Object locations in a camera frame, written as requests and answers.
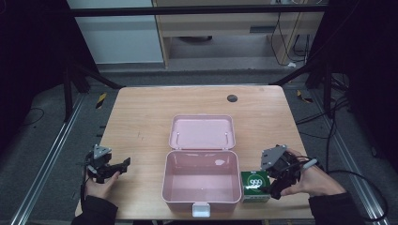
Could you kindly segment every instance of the human hand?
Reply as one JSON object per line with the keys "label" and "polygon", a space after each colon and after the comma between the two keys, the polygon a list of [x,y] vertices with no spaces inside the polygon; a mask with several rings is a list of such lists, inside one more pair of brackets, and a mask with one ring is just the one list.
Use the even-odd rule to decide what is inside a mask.
{"label": "human hand", "polygon": [[[298,151],[293,149],[287,149],[287,151],[298,157],[298,160],[306,160],[306,158],[301,157],[301,153]],[[294,186],[283,189],[281,191],[281,195],[286,196],[300,192],[308,193],[311,196],[321,196],[341,194],[345,193],[346,190],[336,180],[331,178],[317,166],[312,166],[301,171],[299,182]]]}
{"label": "human hand", "polygon": [[119,175],[120,172],[115,172],[115,174],[111,178],[109,178],[109,180],[105,182],[105,184],[96,183],[93,178],[89,178],[85,183],[85,194],[107,200],[111,192],[111,188],[116,182]]}

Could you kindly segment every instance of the wooden table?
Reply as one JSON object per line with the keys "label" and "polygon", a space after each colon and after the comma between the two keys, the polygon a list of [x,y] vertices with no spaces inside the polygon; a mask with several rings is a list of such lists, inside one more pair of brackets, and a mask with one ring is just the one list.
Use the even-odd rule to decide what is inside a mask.
{"label": "wooden table", "polygon": [[[236,95],[237,102],[227,96]],[[285,143],[306,155],[280,86],[126,87],[120,90],[100,145],[113,149],[111,164],[131,158],[116,182],[111,202],[119,219],[192,219],[170,211],[161,197],[169,135],[177,114],[228,114],[234,120],[239,168],[259,170],[261,151]],[[81,213],[78,205],[76,215]],[[307,194],[239,203],[232,214],[210,219],[312,218]]]}

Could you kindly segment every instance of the pink plastic box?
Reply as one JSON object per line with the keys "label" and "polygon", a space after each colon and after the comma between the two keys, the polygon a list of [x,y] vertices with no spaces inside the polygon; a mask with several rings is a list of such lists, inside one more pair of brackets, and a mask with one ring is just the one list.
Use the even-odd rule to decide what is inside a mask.
{"label": "pink plastic box", "polygon": [[169,143],[162,189],[169,208],[195,218],[234,211],[242,193],[232,118],[177,115]]}

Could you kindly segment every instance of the gray floor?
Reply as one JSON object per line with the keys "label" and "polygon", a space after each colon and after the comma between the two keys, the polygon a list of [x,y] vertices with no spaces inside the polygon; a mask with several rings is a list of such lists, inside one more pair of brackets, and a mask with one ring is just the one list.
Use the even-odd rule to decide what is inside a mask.
{"label": "gray floor", "polygon": [[[267,84],[294,70],[292,67],[278,65],[264,36],[214,37],[211,41],[185,37],[175,38],[173,44],[168,68],[140,67],[134,72],[107,71],[103,75],[127,86]],[[91,79],[89,81],[92,86],[89,94],[74,95],[75,100],[83,100],[80,112],[59,155],[56,156],[47,181],[38,198],[34,200],[28,223],[68,224],[73,219],[79,201],[81,182],[81,168],[76,163],[84,159],[93,144],[100,142],[102,126],[107,123],[117,95],[117,90],[112,90]],[[314,99],[320,96],[321,88],[307,92],[303,81],[305,76],[295,79],[283,88],[296,121],[320,112],[316,102],[307,103],[297,96],[298,89]],[[97,110],[95,106],[103,92],[107,93],[107,98],[101,109]],[[333,97],[336,99],[342,95],[341,92],[333,92]],[[32,108],[35,110],[26,117],[26,125],[21,126],[19,134],[8,147],[9,154],[0,159],[0,224],[9,224],[17,212],[63,126],[63,87],[56,86],[36,96]],[[398,224],[398,198],[395,195],[398,189],[398,175],[388,161],[372,156],[371,146],[355,116],[349,112],[349,106],[339,110],[336,116],[339,133],[335,137],[341,135],[344,149],[349,156],[352,156],[353,164],[358,165],[361,173],[376,183],[389,200],[388,220],[380,224]],[[298,126],[308,155],[318,157],[324,165],[327,141],[319,137],[328,136],[327,122],[328,120],[321,117],[311,123]],[[331,170],[348,169],[346,156],[339,150],[342,147],[338,141],[336,139],[330,145]],[[364,206],[366,204],[362,203],[363,192],[353,185],[355,182],[353,183],[347,175],[333,176],[354,194],[360,211],[369,217]],[[286,221],[273,220],[270,224],[286,224]],[[293,220],[293,224],[314,224],[314,222]]]}

